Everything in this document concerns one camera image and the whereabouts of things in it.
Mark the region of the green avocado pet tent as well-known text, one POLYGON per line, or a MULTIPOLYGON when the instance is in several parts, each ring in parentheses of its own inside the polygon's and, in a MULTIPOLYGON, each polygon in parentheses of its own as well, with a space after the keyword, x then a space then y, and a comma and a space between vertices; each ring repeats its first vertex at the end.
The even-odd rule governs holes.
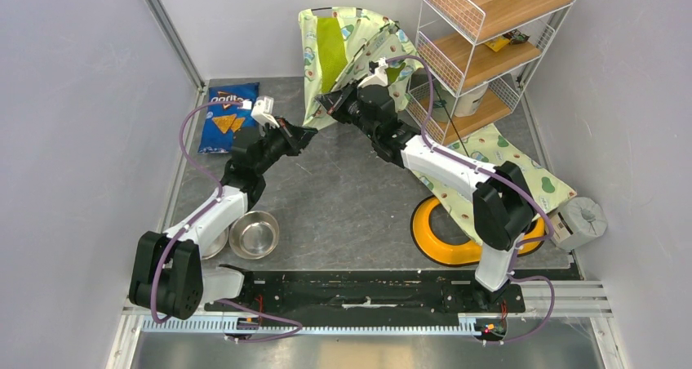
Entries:
POLYGON ((298 14, 298 23, 304 54, 305 127, 321 130, 335 123, 317 96, 361 80, 369 74, 371 62, 418 54, 395 20, 375 11, 306 9, 298 14))

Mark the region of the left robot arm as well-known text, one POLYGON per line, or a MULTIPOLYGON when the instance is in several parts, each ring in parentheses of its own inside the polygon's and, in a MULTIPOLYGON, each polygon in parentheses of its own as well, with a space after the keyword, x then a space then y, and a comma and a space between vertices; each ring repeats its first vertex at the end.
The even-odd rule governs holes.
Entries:
POLYGON ((219 266, 202 270, 202 255, 217 249, 222 233, 259 201, 264 173, 281 157, 297 156, 318 133, 312 127, 277 119, 275 127, 243 127, 233 137, 220 186, 190 216, 163 233, 144 233, 136 249, 128 293, 130 302, 149 309, 156 323, 190 318, 199 305, 225 299, 249 309, 256 289, 244 273, 219 266))

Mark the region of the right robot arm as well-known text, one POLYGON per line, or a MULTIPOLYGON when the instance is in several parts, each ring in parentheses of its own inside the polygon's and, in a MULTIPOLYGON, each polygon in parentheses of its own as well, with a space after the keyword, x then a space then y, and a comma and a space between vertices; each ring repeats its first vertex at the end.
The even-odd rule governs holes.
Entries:
POLYGON ((472 204, 482 245, 471 300, 482 311, 500 305, 515 246, 537 214, 521 169, 512 162, 494 166, 477 161, 423 135, 398 117, 387 87, 351 83, 315 101, 336 122, 358 128, 384 161, 433 179, 472 204))

